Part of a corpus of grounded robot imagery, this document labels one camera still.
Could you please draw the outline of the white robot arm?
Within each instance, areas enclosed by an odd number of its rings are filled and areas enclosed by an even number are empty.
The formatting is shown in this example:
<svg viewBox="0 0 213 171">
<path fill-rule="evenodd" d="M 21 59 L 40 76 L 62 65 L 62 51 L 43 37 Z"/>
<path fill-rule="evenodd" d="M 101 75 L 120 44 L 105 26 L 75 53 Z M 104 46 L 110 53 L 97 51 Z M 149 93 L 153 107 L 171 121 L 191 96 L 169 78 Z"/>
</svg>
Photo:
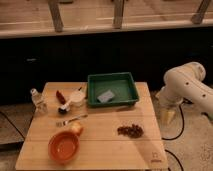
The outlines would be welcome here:
<svg viewBox="0 0 213 171">
<path fill-rule="evenodd" d="M 205 76 L 206 70 L 199 62 L 189 62 L 165 72 L 164 86 L 157 93 L 164 124 L 172 121 L 175 108 L 184 99 L 199 106 L 213 124 L 213 88 L 203 83 Z"/>
</svg>

